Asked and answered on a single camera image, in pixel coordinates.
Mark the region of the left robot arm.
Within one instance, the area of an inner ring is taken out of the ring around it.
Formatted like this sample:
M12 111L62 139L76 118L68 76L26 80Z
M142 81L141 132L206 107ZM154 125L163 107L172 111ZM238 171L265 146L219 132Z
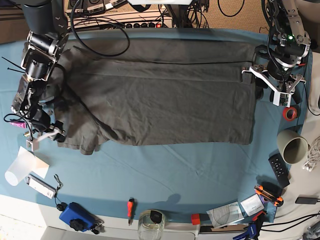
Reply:
M268 60L268 74L285 83L308 55L311 39L294 0L262 0L261 8L269 31L266 45L257 46L255 53Z

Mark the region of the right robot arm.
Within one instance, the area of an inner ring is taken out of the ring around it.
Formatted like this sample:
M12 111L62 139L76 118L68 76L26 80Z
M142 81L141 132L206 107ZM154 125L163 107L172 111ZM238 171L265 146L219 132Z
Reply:
M31 134L62 143L66 139L63 123L51 122L44 107L61 99L60 89L46 96L47 85L68 40L67 18L60 0L23 0L22 11L30 32L27 49L20 67L24 71L10 107L19 120L24 120Z

